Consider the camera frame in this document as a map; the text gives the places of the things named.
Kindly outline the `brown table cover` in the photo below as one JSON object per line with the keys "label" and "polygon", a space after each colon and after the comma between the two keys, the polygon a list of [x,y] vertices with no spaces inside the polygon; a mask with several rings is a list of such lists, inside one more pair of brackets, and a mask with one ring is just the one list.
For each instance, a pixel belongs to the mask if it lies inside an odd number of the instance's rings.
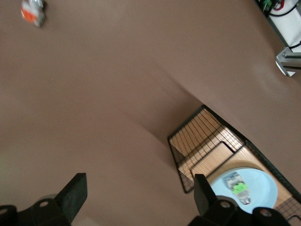
{"label": "brown table cover", "polygon": [[254,0],[47,0],[42,28],[0,0],[0,205],[26,209],[79,172],[74,226],[187,226],[168,147],[202,104],[301,193],[301,75]]}

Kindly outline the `light wooden board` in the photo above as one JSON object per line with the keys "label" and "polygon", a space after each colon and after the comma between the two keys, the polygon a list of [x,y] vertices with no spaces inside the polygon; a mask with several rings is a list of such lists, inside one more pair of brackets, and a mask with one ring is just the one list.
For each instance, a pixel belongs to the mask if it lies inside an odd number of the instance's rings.
{"label": "light wooden board", "polygon": [[301,193],[244,135],[209,107],[201,106],[168,136],[175,166],[186,194],[197,174],[207,178],[218,196],[251,213],[262,206],[284,218],[301,218]]}

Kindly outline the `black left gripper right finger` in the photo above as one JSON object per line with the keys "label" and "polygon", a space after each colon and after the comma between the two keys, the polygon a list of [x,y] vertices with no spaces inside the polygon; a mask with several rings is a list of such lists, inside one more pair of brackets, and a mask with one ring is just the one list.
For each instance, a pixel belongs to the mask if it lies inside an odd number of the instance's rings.
{"label": "black left gripper right finger", "polygon": [[188,226],[290,226],[274,209],[257,207],[249,214],[236,203],[218,199],[203,174],[195,176],[194,200],[199,215]]}

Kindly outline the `orange and grey contact block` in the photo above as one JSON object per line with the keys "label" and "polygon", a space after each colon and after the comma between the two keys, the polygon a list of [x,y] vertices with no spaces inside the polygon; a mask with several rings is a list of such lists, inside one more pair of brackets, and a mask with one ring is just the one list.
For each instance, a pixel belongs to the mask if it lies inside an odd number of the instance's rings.
{"label": "orange and grey contact block", "polygon": [[21,14],[25,21],[36,27],[41,27],[46,18],[45,0],[22,0]]}

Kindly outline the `light blue round plate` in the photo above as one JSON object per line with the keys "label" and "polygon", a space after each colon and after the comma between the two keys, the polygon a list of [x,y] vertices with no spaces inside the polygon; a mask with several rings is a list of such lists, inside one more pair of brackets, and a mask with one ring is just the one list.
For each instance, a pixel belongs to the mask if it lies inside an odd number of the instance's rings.
{"label": "light blue round plate", "polygon": [[[236,171],[241,175],[249,187],[251,203],[243,205],[223,182],[223,177]],[[227,197],[234,200],[237,205],[247,213],[252,213],[257,207],[273,208],[278,198],[278,188],[275,180],[266,172],[254,168],[234,168],[218,176],[212,183],[211,188],[217,196]]]}

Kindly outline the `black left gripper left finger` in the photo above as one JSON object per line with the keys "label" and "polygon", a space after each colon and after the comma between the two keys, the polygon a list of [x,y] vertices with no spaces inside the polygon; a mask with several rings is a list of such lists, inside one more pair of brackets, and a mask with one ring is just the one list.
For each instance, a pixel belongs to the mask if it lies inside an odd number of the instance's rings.
{"label": "black left gripper left finger", "polygon": [[71,226],[86,199],[87,175],[77,173],[55,198],[20,212],[14,205],[0,205],[0,226]]}

